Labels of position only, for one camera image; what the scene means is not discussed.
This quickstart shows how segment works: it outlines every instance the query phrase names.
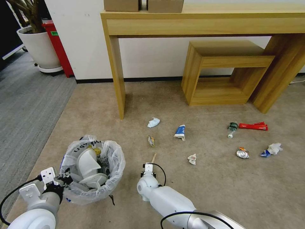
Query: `red trash can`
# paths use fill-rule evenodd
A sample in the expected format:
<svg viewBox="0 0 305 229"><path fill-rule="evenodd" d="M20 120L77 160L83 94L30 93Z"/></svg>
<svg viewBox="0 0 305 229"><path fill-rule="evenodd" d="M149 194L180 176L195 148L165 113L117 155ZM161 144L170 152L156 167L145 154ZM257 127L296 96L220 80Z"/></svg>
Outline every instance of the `red trash can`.
<svg viewBox="0 0 305 229"><path fill-rule="evenodd" d="M54 23L42 24L45 30L47 31L52 45L55 49L55 52L58 56L61 66L64 69L65 75L69 78L71 75L74 75L73 70L71 68L70 62L68 60L67 54L64 51L63 44L61 43L58 33L56 31Z"/></svg>

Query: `wooden side table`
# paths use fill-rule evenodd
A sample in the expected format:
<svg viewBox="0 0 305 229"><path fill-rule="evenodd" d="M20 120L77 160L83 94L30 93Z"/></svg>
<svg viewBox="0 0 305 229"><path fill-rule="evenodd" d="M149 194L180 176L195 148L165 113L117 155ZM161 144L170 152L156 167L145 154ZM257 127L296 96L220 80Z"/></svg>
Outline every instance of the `wooden side table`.
<svg viewBox="0 0 305 229"><path fill-rule="evenodd" d="M244 104L274 56L248 40L191 41L182 89L192 105ZM203 68L234 68L231 77L199 78Z"/></svg>
<svg viewBox="0 0 305 229"><path fill-rule="evenodd" d="M272 36L264 55L275 56L251 96L268 112L305 65L304 3L185 4L182 13L101 13L119 116L124 118L125 85L119 38Z"/></svg>

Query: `white wall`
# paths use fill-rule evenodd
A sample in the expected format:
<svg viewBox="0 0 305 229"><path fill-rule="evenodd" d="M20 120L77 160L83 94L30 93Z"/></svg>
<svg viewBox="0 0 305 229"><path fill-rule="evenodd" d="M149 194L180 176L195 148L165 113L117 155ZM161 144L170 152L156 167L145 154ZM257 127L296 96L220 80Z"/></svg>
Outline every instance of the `white wall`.
<svg viewBox="0 0 305 229"><path fill-rule="evenodd" d="M103 0L45 0L76 79L112 78L100 19ZM260 0L259 2L289 0ZM185 0L187 3L258 2L255 0ZM207 38L120 39L124 77L182 76L189 40ZM250 37L262 46L269 37ZM230 69L206 69L201 74L230 74Z"/></svg>

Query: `floor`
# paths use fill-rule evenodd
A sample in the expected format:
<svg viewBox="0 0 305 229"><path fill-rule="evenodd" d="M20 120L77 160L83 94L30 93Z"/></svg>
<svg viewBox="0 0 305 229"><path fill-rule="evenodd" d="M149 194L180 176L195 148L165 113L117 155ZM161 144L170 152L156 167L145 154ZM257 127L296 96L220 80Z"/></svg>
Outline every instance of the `floor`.
<svg viewBox="0 0 305 229"><path fill-rule="evenodd" d="M125 118L120 120L112 83L79 84L37 160L30 178L49 166L59 167L68 145L85 134L121 145L126 159L123 177L110 198L86 206L63 201L58 229L160 228L161 216L136 191L142 164L160 164L167 184L187 196L200 211L218 210L247 229L303 228L305 224L305 83L288 87L268 114L248 103L189 107L179 81L125 83ZM161 122L150 129L148 121ZM227 138L229 122L264 121L269 131L239 129ZM174 138L186 125L186 141ZM155 138L155 147L147 142ZM259 154L271 143L283 151ZM250 158L236 156L238 147ZM196 153L196 165L186 159ZM157 179L163 175L155 168ZM8 221L25 211L18 198ZM165 228L173 228L168 222Z"/></svg>
<svg viewBox="0 0 305 229"><path fill-rule="evenodd" d="M24 51L0 71L0 199L28 178L74 88L74 78L41 73ZM3 207L6 215L18 193Z"/></svg>

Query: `black cable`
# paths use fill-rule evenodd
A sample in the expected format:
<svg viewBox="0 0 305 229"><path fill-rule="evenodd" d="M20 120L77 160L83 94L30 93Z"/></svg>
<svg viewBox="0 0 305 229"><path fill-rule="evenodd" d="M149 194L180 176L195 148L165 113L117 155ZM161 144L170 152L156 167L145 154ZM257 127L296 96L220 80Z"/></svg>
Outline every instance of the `black cable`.
<svg viewBox="0 0 305 229"><path fill-rule="evenodd" d="M163 186L165 186L165 184L166 184L166 174L165 174L163 168L160 165L156 164L156 163L145 163L145 164L156 165L156 166L158 166L163 171L163 173L164 173L164 185Z"/></svg>
<svg viewBox="0 0 305 229"><path fill-rule="evenodd" d="M33 182L34 180L42 181L41 175L39 175L39 176L37 176L36 178L34 178L34 179L32 179L32 180L29 180L29 181L27 181L27 182L25 182L25 183L23 183L23 184L21 184L21 185L19 185L17 188L15 188L13 191L11 191L11 192L2 200L2 202L1 202L1 204L0 204L0 219L1 219L2 223L6 224L7 226L10 225L10 223L7 222L7 221L3 218L3 215L2 215L2 207L3 207L4 202L8 199L8 197L9 197L11 194L13 194L14 192L16 192L16 191L17 191L18 189L20 189L22 186L24 186L24 185L26 185L26 184L28 184L28 183Z"/></svg>
<svg viewBox="0 0 305 229"><path fill-rule="evenodd" d="M172 217L172 216L175 216L175 215L182 215L182 214L194 214L194 215L204 215L204 216L209 216L209 217L212 217L212 218L215 218L215 219L218 219L219 221L223 222L225 225L227 225L230 229L234 229L230 224L228 224L226 221L224 221L223 219L215 216L215 215L212 215L212 214L209 214L209 213L204 213L204 212L175 212L175 213L172 213L172 214L169 214L167 215L166 217L164 217L163 219L161 219L160 221L160 224L161 224L161 229L164 229L163 228L163 221L166 220L167 218L169 217Z"/></svg>

